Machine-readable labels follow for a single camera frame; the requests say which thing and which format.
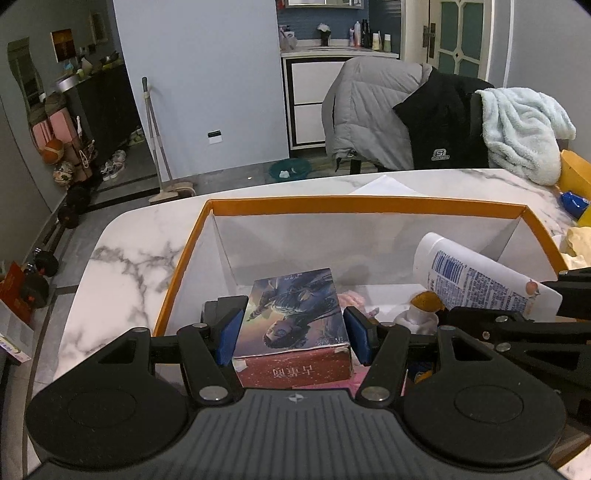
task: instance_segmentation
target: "light blue towel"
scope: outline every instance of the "light blue towel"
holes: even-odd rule
[[[576,136],[564,108],[529,88],[476,93],[482,96],[482,136],[491,167],[500,166],[540,185],[555,185],[561,170],[556,139]]]

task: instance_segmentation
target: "white door frame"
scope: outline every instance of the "white door frame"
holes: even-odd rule
[[[488,80],[495,31],[495,0],[483,0],[483,3],[485,4],[485,19],[482,31],[482,55],[480,56],[479,77]],[[429,0],[402,0],[401,60],[417,63],[425,63],[427,61],[427,48],[423,48],[423,26],[429,25],[429,22]],[[461,44],[461,29],[458,31],[458,38],[458,43]],[[440,42],[441,32],[438,31],[435,37],[436,52],[438,51]]]

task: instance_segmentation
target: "jacket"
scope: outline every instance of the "jacket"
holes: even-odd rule
[[[434,68],[425,84],[394,107],[408,128],[415,170],[488,168],[482,136],[470,137],[471,95],[486,88],[494,87]]]

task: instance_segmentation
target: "wall socket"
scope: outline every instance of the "wall socket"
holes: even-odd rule
[[[223,142],[221,130],[216,130],[215,132],[209,132],[207,134],[207,137],[209,138],[210,145],[213,145],[214,143],[222,143]]]

